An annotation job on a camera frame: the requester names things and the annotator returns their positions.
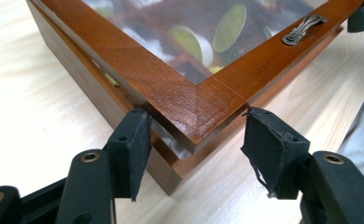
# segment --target brown wood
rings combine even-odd
[[[115,88],[104,76],[100,69],[77,44],[75,44],[49,17],[46,16],[33,0],[27,1],[35,21],[46,43],[65,66],[73,79],[88,95],[94,105],[103,114],[109,124],[115,128],[124,116],[125,112],[134,106],[132,98],[123,90]],[[310,53],[284,77],[294,77],[308,62],[310,62],[339,32],[337,29],[324,41],[318,44]],[[262,106],[266,101],[264,97],[254,101],[254,106]],[[162,140],[152,133],[152,145],[154,146],[149,158],[147,170],[159,183],[165,192],[171,194],[182,181],[185,181],[191,171],[196,169],[204,160],[210,158],[219,146],[233,137],[238,130],[244,127],[245,118],[238,117],[217,138],[206,144],[195,154],[180,160],[174,152],[168,148]]]
[[[194,152],[235,119],[247,102],[269,99],[280,90],[285,82],[278,80],[363,1],[328,1],[313,13],[326,16],[329,22],[312,28],[309,37],[298,46],[286,46],[280,39],[300,21],[197,86],[84,3],[35,2],[163,127]]]

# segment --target wood grain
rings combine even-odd
[[[364,99],[364,33],[345,30],[265,106],[311,150],[337,150]],[[26,3],[0,0],[0,185],[21,195],[67,175],[79,151],[111,127],[51,53]],[[136,203],[116,200],[118,223],[294,223],[299,202],[266,197],[232,134],[171,197],[145,173]]]
[[[121,88],[113,87],[104,74],[92,62],[91,58],[80,49],[35,3],[28,1],[36,23],[42,36],[47,42],[54,55],[65,66],[74,80],[82,90],[88,95],[97,109],[102,113],[109,124],[116,128],[119,122],[134,102],[129,102],[131,98],[121,92]],[[310,51],[303,60],[297,63],[293,69],[284,75],[279,83],[286,83],[291,77],[302,70],[342,29],[336,30],[332,35],[328,35],[320,44]],[[254,106],[263,106],[266,103],[264,97],[256,100]],[[224,141],[228,141],[231,135],[245,125],[245,118],[235,119],[232,123],[217,134],[216,138],[207,142],[201,150],[196,151],[185,159],[179,159],[176,154],[166,146],[158,137],[156,132],[152,132],[152,145],[154,146],[147,170],[157,181],[161,188],[172,194],[182,182],[188,178],[202,161],[206,159]]]
[[[310,38],[297,47],[284,45],[280,38],[299,21],[194,86],[82,2],[35,2],[192,152],[241,114],[246,102],[254,103],[260,97],[269,99],[273,93],[267,91],[269,88],[280,90],[285,82],[277,80],[362,3],[330,0],[313,12],[326,16],[329,22],[313,28]]]

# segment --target glass lid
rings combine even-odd
[[[198,84],[325,0],[83,0]]]

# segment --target black clamp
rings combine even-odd
[[[116,223],[115,198],[136,200],[151,150],[150,115],[131,110],[103,150],[77,154],[67,178],[22,199],[0,187],[0,223]]]
[[[251,107],[241,150],[269,197],[297,199],[303,221],[364,223],[364,176],[346,157],[308,153],[310,142],[275,114]]]

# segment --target table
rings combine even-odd
[[[345,30],[265,108],[336,151],[364,101],[364,33]],[[298,223],[299,202],[267,199],[240,151],[244,129],[167,196],[145,173],[136,203],[117,199],[118,223]],[[44,43],[23,0],[0,0],[0,185],[21,196],[67,175],[78,152],[112,129]]]

